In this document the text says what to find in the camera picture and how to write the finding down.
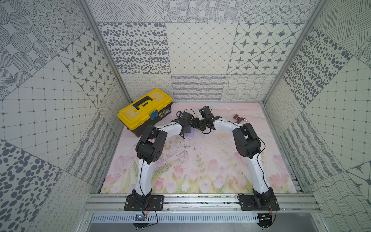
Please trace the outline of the purple square paper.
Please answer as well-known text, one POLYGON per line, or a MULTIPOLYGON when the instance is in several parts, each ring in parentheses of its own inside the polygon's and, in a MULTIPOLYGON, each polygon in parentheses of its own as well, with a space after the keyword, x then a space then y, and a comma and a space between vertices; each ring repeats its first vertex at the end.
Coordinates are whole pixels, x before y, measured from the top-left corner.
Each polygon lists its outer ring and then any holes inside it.
POLYGON ((194 136, 195 136, 195 132, 194 131, 192 131, 191 133, 186 133, 185 134, 185 137, 188 137, 188 138, 194 138, 194 136))

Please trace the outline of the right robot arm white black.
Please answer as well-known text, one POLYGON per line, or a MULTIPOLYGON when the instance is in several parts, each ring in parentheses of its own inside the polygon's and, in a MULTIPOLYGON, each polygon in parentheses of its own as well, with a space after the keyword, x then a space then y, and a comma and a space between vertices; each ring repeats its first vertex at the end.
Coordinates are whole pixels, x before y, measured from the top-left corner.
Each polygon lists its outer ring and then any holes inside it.
POLYGON ((270 186, 264 173, 261 153, 262 145, 265 143, 258 137, 250 123, 237 124, 214 116, 210 107, 205 106, 199 110, 201 118, 194 118, 191 127, 200 131, 210 130, 223 131, 233 136, 236 150, 246 161, 250 175, 252 177, 252 191, 254 199, 251 201, 256 208, 262 209, 275 204, 276 199, 272 187, 270 186))

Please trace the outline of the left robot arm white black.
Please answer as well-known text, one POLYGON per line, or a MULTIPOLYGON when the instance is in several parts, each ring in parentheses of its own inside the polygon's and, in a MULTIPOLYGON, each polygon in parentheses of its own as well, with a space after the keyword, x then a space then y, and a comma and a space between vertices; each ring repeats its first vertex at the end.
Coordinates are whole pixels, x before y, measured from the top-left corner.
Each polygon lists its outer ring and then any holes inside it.
POLYGON ((184 134, 190 133, 194 118, 192 114, 183 111, 167 125, 146 127, 135 149, 139 159, 139 176, 131 194, 134 202, 141 208, 147 207, 151 202, 154 164, 162 155, 166 139, 177 135, 183 137, 184 134))

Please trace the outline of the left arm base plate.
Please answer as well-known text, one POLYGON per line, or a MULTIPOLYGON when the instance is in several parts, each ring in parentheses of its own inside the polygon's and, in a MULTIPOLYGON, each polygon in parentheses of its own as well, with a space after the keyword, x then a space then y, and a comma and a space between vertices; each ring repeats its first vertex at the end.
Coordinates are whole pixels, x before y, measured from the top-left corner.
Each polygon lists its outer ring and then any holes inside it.
POLYGON ((146 202, 144 205, 141 205, 134 200, 134 196, 129 195, 126 198, 124 210, 125 211, 144 211, 151 207, 151 210, 162 211, 163 209, 164 196, 163 195, 152 195, 150 203, 146 202))

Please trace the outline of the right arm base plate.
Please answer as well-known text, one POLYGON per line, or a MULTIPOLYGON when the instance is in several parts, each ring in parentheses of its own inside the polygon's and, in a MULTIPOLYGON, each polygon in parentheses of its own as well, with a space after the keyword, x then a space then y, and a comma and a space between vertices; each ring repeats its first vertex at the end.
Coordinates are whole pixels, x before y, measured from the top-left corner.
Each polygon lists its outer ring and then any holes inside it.
POLYGON ((244 195, 238 194, 237 199, 239 201, 242 211, 254 211, 254 210, 263 210, 263 211, 279 211, 280 206, 274 197, 262 197, 254 195, 244 195))

